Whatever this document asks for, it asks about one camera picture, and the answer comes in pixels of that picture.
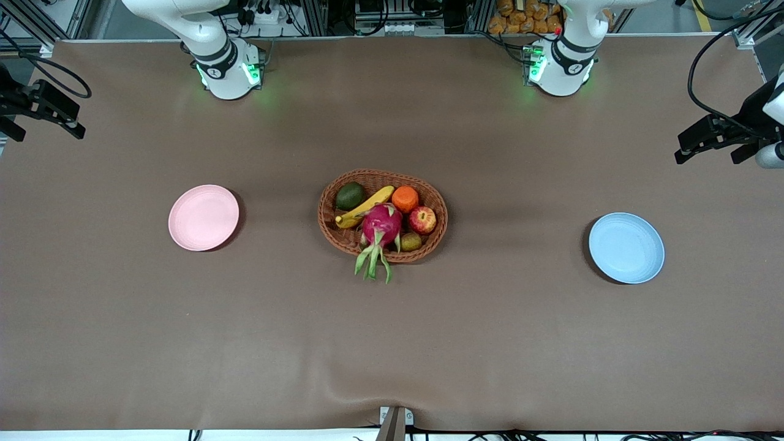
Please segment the red yellow apple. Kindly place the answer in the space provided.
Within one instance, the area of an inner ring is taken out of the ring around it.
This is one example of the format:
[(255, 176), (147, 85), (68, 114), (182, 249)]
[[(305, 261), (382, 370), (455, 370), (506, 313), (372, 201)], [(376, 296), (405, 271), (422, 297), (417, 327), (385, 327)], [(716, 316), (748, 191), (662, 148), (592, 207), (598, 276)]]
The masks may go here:
[(418, 235), (429, 235), (437, 226), (437, 216), (427, 206), (417, 206), (408, 215), (409, 228)]

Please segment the yellow banana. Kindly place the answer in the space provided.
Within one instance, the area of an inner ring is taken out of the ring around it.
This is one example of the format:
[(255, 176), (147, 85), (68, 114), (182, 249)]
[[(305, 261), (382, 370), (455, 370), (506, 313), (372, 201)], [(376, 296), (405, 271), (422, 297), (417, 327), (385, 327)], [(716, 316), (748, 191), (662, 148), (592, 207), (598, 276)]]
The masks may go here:
[(351, 210), (350, 212), (344, 213), (344, 215), (340, 215), (335, 217), (336, 225), (341, 229), (350, 229), (355, 228), (360, 223), (362, 223), (364, 215), (376, 205), (381, 205), (387, 203), (391, 198), (392, 194), (394, 193), (395, 187), (394, 186), (386, 186), (380, 188), (378, 192), (374, 195), (370, 196), (364, 203), (361, 203), (355, 209)]

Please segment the light blue plate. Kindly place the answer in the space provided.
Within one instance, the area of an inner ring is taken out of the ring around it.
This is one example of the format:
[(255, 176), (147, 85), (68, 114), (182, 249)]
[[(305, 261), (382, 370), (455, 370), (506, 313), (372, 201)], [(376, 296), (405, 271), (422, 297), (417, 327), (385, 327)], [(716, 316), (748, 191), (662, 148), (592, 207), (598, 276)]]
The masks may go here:
[(633, 213), (608, 213), (598, 218), (588, 235), (588, 250), (605, 276), (632, 285), (658, 276), (666, 257), (661, 235)]

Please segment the pink plate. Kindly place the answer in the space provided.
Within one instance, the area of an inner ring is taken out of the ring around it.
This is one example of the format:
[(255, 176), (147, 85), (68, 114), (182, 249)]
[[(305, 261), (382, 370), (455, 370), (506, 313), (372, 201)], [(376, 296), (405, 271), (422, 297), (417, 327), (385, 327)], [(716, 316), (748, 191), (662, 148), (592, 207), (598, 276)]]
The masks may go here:
[(226, 243), (240, 221), (238, 199), (222, 186), (193, 187), (176, 199), (168, 215), (168, 232), (177, 246), (205, 252)]

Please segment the bag of bread rolls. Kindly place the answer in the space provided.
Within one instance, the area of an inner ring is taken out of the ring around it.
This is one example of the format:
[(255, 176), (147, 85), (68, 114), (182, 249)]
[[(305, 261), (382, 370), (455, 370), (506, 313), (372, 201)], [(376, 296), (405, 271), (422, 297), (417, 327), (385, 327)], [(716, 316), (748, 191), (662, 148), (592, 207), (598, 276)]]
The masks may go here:
[(495, 0), (490, 17), (490, 34), (560, 34), (565, 9), (557, 0)]

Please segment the white power strip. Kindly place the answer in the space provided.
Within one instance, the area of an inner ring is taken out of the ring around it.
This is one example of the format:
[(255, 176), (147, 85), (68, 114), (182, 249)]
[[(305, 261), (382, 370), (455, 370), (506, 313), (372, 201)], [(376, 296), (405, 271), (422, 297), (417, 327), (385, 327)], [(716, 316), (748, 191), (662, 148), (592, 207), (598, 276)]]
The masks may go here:
[(238, 22), (240, 25), (277, 25), (281, 17), (278, 0), (241, 0)]

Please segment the brown wicker basket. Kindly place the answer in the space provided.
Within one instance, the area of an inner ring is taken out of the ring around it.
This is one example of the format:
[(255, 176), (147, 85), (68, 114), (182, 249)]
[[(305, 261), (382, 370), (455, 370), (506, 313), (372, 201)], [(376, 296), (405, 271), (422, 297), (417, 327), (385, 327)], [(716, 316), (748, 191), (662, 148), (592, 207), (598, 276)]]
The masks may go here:
[(437, 248), (448, 225), (448, 212), (442, 195), (435, 187), (423, 181), (423, 179), (414, 178), (414, 176), (406, 174), (375, 170), (374, 168), (356, 168), (343, 173), (328, 184), (322, 190), (317, 204), (317, 223), (319, 228), (321, 228), (322, 234), (325, 235), (328, 242), (335, 246), (336, 249), (354, 257), (358, 256), (361, 251), (361, 227), (342, 229), (335, 224), (335, 217), (343, 213), (336, 208), (336, 195), (339, 188), (350, 182), (361, 184), (369, 195), (378, 192), (378, 190), (387, 185), (413, 187), (420, 196), (420, 203), (433, 209), (435, 212), (435, 228), (430, 234), (424, 235), (422, 247), (416, 251), (401, 252), (400, 254), (395, 251), (387, 253), (386, 257), (390, 263), (417, 262), (417, 260), (426, 258)]

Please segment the dark green avocado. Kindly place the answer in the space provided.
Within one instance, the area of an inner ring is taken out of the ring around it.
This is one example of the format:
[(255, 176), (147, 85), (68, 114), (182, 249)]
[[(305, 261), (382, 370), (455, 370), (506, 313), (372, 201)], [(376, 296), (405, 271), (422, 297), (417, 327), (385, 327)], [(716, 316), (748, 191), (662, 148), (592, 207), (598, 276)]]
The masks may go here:
[(360, 206), (365, 201), (365, 189), (358, 182), (349, 182), (339, 188), (336, 199), (335, 207), (338, 210), (350, 212), (356, 207)]

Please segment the orange tangerine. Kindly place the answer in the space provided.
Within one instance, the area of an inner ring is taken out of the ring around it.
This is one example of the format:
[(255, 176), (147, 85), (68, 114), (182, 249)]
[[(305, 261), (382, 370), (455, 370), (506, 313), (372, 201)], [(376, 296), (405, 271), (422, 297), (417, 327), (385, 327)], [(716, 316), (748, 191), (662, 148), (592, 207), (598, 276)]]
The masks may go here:
[(420, 206), (419, 193), (411, 186), (400, 186), (392, 193), (390, 201), (401, 213), (411, 213)]

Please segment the pink dragon fruit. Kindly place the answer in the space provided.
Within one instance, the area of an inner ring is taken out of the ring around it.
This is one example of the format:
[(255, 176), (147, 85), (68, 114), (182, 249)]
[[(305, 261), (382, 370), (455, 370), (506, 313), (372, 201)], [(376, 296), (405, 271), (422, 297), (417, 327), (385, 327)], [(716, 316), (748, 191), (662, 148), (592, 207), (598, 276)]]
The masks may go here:
[(355, 274), (363, 271), (364, 279), (376, 280), (377, 265), (386, 271), (386, 283), (392, 280), (392, 270), (386, 257), (390, 244), (402, 251), (402, 213), (392, 203), (381, 203), (368, 210), (361, 226), (360, 254), (356, 257)]

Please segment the brown table cloth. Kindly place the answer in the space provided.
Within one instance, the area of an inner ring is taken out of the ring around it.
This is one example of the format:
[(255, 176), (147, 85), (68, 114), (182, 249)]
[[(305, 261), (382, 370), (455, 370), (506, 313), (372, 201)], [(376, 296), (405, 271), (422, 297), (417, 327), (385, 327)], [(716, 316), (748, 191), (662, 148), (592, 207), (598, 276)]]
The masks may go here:
[[(177, 43), (59, 43), (92, 86), (83, 140), (25, 121), (0, 157), (0, 430), (324, 429), (410, 408), (435, 431), (784, 431), (784, 171), (677, 165), (705, 36), (608, 37), (553, 98), (479, 37), (276, 44), (225, 102)], [(431, 254), (376, 280), (322, 234), (356, 168), (435, 187)], [(238, 228), (168, 215), (205, 184)], [(658, 231), (625, 284), (596, 220)]]

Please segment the aluminium frame profile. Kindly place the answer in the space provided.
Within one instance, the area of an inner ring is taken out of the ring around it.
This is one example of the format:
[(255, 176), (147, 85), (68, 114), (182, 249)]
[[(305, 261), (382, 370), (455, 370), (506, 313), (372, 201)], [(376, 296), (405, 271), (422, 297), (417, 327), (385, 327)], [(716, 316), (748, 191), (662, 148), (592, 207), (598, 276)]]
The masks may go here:
[(784, 3), (777, 6), (772, 3), (760, 6), (743, 18), (746, 21), (731, 31), (734, 44), (742, 50), (754, 48), (775, 36), (784, 37)]
[(96, 0), (0, 0), (0, 16), (14, 23), (4, 31), (39, 43), (75, 39)]

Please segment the metal bracket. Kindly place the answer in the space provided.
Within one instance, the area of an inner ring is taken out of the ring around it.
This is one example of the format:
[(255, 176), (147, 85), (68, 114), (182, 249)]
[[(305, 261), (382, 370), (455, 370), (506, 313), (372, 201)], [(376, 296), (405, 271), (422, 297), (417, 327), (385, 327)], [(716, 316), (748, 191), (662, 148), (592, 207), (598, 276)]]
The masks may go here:
[(381, 407), (380, 430), (375, 441), (409, 441), (408, 427), (414, 427), (414, 414), (405, 407)]

